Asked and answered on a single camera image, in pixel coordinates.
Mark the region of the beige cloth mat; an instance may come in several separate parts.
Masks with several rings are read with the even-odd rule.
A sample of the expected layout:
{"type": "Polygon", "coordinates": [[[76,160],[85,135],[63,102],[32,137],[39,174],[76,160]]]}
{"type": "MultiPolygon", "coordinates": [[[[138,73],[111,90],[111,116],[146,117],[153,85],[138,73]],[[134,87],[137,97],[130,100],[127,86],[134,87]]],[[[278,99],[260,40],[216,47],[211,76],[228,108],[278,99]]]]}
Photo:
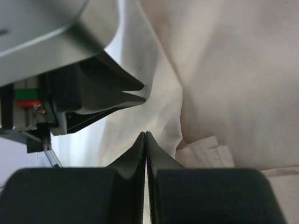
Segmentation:
{"type": "Polygon", "coordinates": [[[254,168],[299,221],[299,3],[122,0],[121,64],[153,78],[140,106],[107,119],[98,164],[142,131],[189,167],[254,168]]]}

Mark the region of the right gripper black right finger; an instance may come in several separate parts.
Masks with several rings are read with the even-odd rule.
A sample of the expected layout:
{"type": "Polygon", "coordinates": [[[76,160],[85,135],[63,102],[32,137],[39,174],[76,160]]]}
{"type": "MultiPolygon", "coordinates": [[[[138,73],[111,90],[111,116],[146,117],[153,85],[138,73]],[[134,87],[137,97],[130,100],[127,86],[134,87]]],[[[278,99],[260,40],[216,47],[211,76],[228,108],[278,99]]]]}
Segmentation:
{"type": "Polygon", "coordinates": [[[185,168],[146,132],[153,224],[284,224],[269,181],[247,168],[185,168]]]}

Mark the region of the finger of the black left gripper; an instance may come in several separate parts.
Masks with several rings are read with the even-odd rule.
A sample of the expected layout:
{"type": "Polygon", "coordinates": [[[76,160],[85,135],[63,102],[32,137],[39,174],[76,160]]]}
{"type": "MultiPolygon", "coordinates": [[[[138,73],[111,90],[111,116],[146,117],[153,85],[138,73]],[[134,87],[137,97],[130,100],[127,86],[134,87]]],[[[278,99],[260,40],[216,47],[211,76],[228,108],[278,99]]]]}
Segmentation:
{"type": "Polygon", "coordinates": [[[79,62],[83,73],[91,80],[121,91],[140,91],[144,84],[126,72],[106,51],[79,62]]]}
{"type": "Polygon", "coordinates": [[[83,106],[67,119],[67,133],[76,133],[102,118],[122,109],[142,105],[146,99],[124,92],[107,92],[88,95],[83,106]]]}

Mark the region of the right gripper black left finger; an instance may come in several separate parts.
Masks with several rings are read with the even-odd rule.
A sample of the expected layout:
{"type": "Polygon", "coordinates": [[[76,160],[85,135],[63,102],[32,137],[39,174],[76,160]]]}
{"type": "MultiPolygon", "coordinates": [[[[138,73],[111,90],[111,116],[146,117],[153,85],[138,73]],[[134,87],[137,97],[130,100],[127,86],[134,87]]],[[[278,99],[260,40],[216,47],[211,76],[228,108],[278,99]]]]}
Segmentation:
{"type": "Polygon", "coordinates": [[[140,224],[145,134],[104,168],[25,168],[0,196],[3,224],[140,224]]]}

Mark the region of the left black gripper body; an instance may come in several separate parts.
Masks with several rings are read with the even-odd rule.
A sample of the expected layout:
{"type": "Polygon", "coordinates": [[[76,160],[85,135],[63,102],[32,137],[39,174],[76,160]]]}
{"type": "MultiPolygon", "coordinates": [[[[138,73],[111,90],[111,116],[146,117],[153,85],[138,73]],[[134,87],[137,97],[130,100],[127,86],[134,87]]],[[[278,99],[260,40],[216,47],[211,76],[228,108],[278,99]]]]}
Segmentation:
{"type": "Polygon", "coordinates": [[[0,89],[0,136],[27,146],[50,148],[50,134],[67,134],[67,113],[82,106],[77,67],[65,67],[0,89]]]}

